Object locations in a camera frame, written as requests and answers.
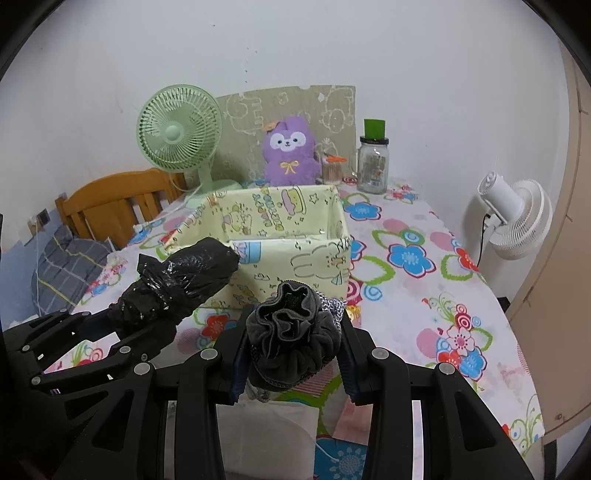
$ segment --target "black plastic bag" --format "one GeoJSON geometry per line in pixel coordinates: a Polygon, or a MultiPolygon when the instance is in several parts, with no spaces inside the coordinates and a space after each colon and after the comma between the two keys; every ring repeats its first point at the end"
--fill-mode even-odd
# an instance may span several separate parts
{"type": "Polygon", "coordinates": [[[340,320],[330,302],[308,285],[281,283],[277,297],[258,305],[246,320],[251,384],[284,391],[319,372],[339,351],[340,320]]]}
{"type": "Polygon", "coordinates": [[[228,284],[239,259],[231,248],[211,237],[173,253],[162,263],[140,254],[139,280],[109,306],[115,332],[124,338],[155,320],[178,325],[228,284]]]}

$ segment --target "screw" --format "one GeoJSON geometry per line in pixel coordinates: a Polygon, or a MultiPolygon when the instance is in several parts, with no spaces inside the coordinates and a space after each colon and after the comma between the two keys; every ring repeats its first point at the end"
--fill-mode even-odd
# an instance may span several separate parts
{"type": "Polygon", "coordinates": [[[206,348],[201,350],[201,358],[204,360],[213,360],[217,357],[217,350],[215,348],[206,348]]]}
{"type": "Polygon", "coordinates": [[[442,374],[453,375],[456,371],[456,367],[454,367],[449,362],[442,362],[439,364],[439,370],[441,371],[442,374]]]}
{"type": "Polygon", "coordinates": [[[150,371],[150,364],[137,364],[134,367],[134,373],[136,375],[144,375],[150,371]]]}
{"type": "Polygon", "coordinates": [[[371,350],[371,354],[374,358],[378,360],[386,360],[390,353],[385,348],[374,348],[371,350]]]}

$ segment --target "floral tablecloth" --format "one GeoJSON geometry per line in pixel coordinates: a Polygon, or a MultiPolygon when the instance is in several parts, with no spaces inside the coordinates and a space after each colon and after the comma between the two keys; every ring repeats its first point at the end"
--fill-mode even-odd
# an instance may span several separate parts
{"type": "MultiPolygon", "coordinates": [[[[353,236],[350,312],[378,346],[408,363],[453,363],[524,454],[544,427],[533,381],[509,323],[476,265],[433,209],[404,181],[390,184],[379,196],[358,192],[352,179],[339,188],[353,236]]],[[[186,201],[178,200],[144,225],[124,250],[109,257],[75,311],[98,312],[117,301],[138,278],[138,254],[163,260],[164,243],[190,211],[186,201]]],[[[197,309],[181,322],[174,342],[154,365],[182,362],[212,345],[238,316],[235,310],[197,309]]],[[[117,340],[111,334],[96,343],[83,342],[50,369],[101,359],[117,340]]],[[[346,400],[336,362],[275,399],[320,409],[317,443],[322,449],[316,451],[316,479],[361,478],[366,446],[331,437],[346,400]]],[[[417,479],[423,477],[418,408],[415,405],[417,479]]]]}

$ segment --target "green fan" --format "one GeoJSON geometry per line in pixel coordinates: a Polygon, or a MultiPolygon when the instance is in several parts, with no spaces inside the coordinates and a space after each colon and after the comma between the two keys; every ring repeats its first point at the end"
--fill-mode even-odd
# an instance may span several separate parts
{"type": "Polygon", "coordinates": [[[233,180],[212,180],[213,154],[222,136],[222,114],[210,94],[192,85],[156,93],[138,118],[138,144],[155,167],[168,172],[197,169],[199,193],[233,190],[233,180]]]}

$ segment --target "plaid fabric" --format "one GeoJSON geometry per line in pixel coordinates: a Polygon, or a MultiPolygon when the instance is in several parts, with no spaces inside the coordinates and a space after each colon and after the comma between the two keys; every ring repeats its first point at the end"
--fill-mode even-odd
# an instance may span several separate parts
{"type": "Polygon", "coordinates": [[[39,315],[73,310],[102,272],[109,253],[107,242],[75,238],[61,225],[41,253],[31,279],[33,305],[39,315]]]}

